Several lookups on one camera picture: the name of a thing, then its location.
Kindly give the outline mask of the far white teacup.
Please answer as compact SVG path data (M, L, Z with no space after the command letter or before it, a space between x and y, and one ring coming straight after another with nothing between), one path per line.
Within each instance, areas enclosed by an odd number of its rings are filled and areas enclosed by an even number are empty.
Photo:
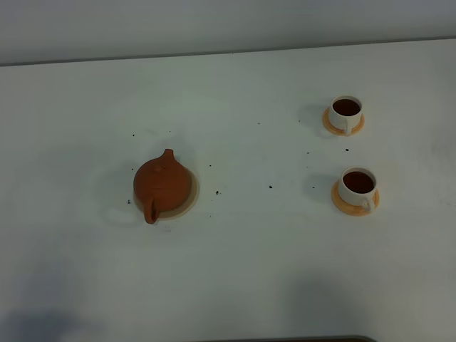
M363 114L362 102L350 95L335 97L329 106L328 117L335 128L343 130L349 135L352 129L360 122Z

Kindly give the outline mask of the beige round teapot saucer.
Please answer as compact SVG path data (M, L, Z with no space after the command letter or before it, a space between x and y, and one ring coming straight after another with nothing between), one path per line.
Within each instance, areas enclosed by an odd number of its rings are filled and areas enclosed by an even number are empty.
M185 168L143 170L134 177L133 193L145 221L153 224L188 211L197 198L198 184Z

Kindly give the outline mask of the brown clay teapot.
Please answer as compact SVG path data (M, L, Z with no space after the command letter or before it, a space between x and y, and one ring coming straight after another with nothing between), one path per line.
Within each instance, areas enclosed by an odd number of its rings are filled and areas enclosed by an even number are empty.
M171 149L143 164L133 180L135 198L141 204L148 224L155 223L161 213L181 207L191 190L191 175L176 160Z

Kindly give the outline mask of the orange cup coaster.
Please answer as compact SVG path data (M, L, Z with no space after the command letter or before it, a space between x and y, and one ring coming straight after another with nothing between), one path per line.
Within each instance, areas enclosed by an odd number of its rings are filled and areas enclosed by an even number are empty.
M323 126L325 127L325 129L327 129L327 131L329 131L330 133L332 133L334 135L346 136L346 134L343 130L340 130L340 129L332 126L332 124L330 123L329 117L328 117L328 113L329 113L329 109L327 108L327 109L325 109L323 116L322 116L322 123L323 123ZM364 115L362 115L360 122L352 129L349 136L359 133L363 129L364 123L365 123L365 118L364 118Z
M342 212L358 217L374 212L380 203L380 195L376 185L367 193L358 193L349 189L342 177L332 187L331 199Z

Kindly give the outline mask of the white teacup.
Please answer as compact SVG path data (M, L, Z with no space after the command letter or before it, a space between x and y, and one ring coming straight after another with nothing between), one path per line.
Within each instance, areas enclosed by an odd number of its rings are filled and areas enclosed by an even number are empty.
M335 97L329 106L328 117L335 128L343 130L349 135L352 129L360 122L363 114L362 102L350 95Z
M375 211L374 195L377 191L375 175L365 167L346 168L338 181L338 194L347 204L362 207L367 213Z

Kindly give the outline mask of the far orange cup coaster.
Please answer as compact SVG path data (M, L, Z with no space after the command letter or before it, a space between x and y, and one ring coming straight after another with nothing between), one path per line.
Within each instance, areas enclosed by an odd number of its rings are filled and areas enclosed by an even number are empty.
M330 123L329 117L328 117L328 113L329 113L329 109L327 108L327 109L325 109L323 116L322 116L322 123L323 123L323 126L325 127L325 129L327 129L327 131L329 131L330 133L332 133L334 135L346 136L346 134L343 130L340 130L340 129L332 126L332 124ZM359 133L363 129L364 123L365 123L365 118L364 118L364 115L362 115L360 122L352 129L349 136Z

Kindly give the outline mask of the near orange cup coaster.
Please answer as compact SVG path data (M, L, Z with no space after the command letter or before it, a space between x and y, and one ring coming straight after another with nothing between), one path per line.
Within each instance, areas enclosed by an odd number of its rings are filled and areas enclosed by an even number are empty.
M331 199L342 212L358 217L374 212L380 203L380 195L376 185L367 193L358 193L349 189L342 177L332 187Z

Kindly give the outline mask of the near white teacup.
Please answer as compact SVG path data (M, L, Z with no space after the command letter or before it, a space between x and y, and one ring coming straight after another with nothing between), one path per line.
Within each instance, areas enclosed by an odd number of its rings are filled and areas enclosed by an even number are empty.
M375 175L365 167L346 168L338 181L338 194L347 204L362 207L367 213L375 211L374 195L377 191Z

